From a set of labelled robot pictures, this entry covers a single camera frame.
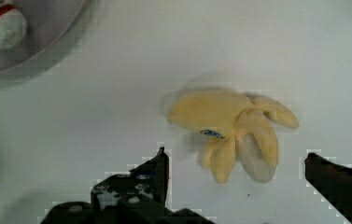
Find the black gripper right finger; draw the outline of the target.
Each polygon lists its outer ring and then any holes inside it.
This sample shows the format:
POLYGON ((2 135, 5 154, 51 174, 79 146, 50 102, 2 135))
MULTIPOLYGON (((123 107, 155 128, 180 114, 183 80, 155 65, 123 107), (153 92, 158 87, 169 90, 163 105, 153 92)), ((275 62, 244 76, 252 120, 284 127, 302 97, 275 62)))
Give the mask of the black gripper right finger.
POLYGON ((352 168, 310 152, 304 159, 304 176, 352 224, 352 168))

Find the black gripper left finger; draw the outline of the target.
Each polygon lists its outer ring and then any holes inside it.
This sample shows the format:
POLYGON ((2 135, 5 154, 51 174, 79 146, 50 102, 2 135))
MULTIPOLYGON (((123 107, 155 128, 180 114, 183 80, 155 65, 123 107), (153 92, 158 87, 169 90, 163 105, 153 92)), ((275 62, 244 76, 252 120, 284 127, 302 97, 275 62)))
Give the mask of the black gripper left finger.
POLYGON ((165 205, 169 157, 156 156, 127 174, 112 175, 92 187, 91 200, 53 206, 40 224, 215 224, 188 208, 165 205))

